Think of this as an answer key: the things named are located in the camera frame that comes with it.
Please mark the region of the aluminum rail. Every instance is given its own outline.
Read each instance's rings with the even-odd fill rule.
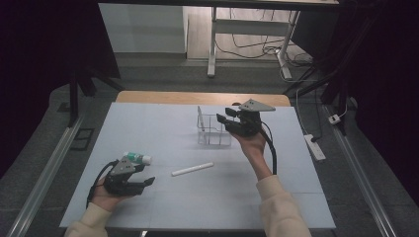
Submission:
[[[82,113],[80,113],[73,126],[65,129],[48,162],[43,168],[37,183],[35,184],[24,206],[19,212],[18,217],[16,217],[12,228],[9,230],[7,237],[22,237],[27,233],[43,201],[43,198],[45,197],[46,192],[48,191],[56,175],[56,172],[61,166],[62,160],[70,148],[71,142],[73,141],[83,119],[85,118],[88,105],[85,106],[85,109],[82,111]]]
[[[327,107],[325,106],[323,106],[323,112],[325,112],[328,117],[332,116],[332,114],[327,110]],[[333,126],[333,132],[342,151],[345,154],[352,174],[354,175],[355,180],[357,181],[358,186],[363,193],[364,199],[371,209],[379,231],[384,237],[396,237],[397,234],[392,227],[390,219],[388,218],[388,215],[383,208],[381,201],[377,197],[376,192],[374,191],[373,186],[371,185],[366,172],[362,167],[362,164],[358,160],[351,143],[346,136],[342,135],[337,126]]]

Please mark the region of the white power strip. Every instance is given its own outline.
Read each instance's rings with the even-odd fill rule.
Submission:
[[[308,134],[304,136],[305,141],[307,142],[308,148],[311,151],[311,154],[314,156],[314,159],[316,161],[322,161],[325,160],[326,157],[323,154],[323,151],[321,151],[320,146],[318,146],[317,142],[312,142],[311,138],[313,138],[313,135]]]

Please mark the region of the white table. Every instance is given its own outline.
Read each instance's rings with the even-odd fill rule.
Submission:
[[[222,114],[223,106],[201,106]],[[152,165],[130,181],[156,177],[141,196],[119,204],[108,227],[136,230],[260,230],[257,179],[232,139],[228,147],[198,144],[196,105],[113,103],[61,227],[78,220],[100,170],[125,151],[153,157]],[[294,108],[261,113],[278,153],[278,174],[299,204],[309,228],[334,228],[323,190],[308,153]],[[272,155],[265,151],[271,166]],[[201,171],[172,177],[171,172],[213,162]]]

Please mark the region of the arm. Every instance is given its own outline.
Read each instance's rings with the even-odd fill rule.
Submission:
[[[107,237],[105,224],[117,204],[130,197],[115,197],[108,194],[102,186],[104,178],[98,182],[92,202],[89,203],[82,218],[73,222],[65,231],[65,237]]]
[[[265,162],[263,152],[266,141],[263,136],[260,133],[252,137],[241,137],[236,134],[232,136],[240,142],[241,149],[258,178],[256,187],[262,199],[259,210],[266,235],[268,237],[311,236],[292,195],[284,190],[278,176],[272,175]]]

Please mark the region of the beige sleeve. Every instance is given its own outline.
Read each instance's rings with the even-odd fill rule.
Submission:
[[[65,231],[65,237],[107,237],[105,224],[111,213],[90,202],[83,217],[73,222]]]
[[[262,199],[260,214],[268,237],[311,236],[292,195],[278,176],[265,178],[256,185]]]

